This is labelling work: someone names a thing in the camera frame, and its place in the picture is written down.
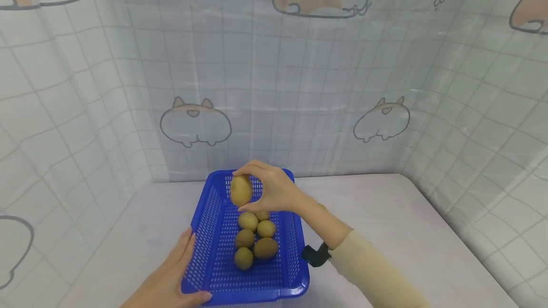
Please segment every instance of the fingers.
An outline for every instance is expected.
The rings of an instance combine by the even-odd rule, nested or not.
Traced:
[[[264,177],[266,176],[266,174],[267,174],[267,171],[264,168],[258,167],[255,164],[248,163],[244,165],[243,167],[239,168],[232,175],[234,176],[253,175],[262,181]]]
[[[177,240],[177,243],[175,244],[173,249],[169,252],[165,263],[173,264],[177,263],[179,259],[181,259],[181,257],[185,253],[185,250],[187,249],[188,241],[190,240],[190,237],[192,235],[191,233],[192,229],[190,227],[183,232],[183,234],[179,237],[179,240]]]
[[[251,212],[256,213],[258,211],[262,211],[262,207],[260,204],[260,199],[255,202],[250,202],[244,204],[242,207],[238,208],[238,212]]]
[[[199,305],[205,304],[211,300],[211,294],[207,291],[198,291],[194,294],[185,295],[183,307],[197,307]]]
[[[194,254],[195,243],[196,243],[196,234],[193,234],[192,237],[190,237],[190,240],[188,241],[185,252],[183,253],[182,257],[177,262],[177,272],[180,273],[181,278],[183,278],[186,272],[186,268],[188,267],[188,264],[190,263],[192,259],[192,254]]]

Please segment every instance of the shower curtain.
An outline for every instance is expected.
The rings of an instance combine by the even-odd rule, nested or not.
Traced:
[[[402,173],[520,307],[548,307],[546,19],[546,0],[0,0],[0,307],[57,307],[146,183],[250,159]]]

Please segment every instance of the white table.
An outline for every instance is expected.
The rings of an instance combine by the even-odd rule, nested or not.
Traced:
[[[517,308],[417,188],[397,174],[296,179],[371,240],[433,308]],[[203,182],[152,183],[136,193],[62,301],[61,308],[117,308],[190,225]],[[320,238],[303,223],[305,240]],[[328,263],[310,269],[302,298],[257,307],[371,307]]]

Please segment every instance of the human hand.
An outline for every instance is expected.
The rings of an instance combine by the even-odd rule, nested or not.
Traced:
[[[252,160],[234,172],[234,176],[253,175],[263,183],[263,195],[255,202],[239,208],[240,212],[295,212],[307,197],[281,168]]]
[[[188,228],[166,260],[152,272],[120,308],[191,308],[211,299],[206,291],[185,295],[181,280],[192,258],[196,235]]]

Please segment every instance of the beige sleeve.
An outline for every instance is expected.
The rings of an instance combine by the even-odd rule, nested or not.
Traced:
[[[331,263],[357,286],[374,308],[429,308],[421,293],[370,242],[352,231]]]

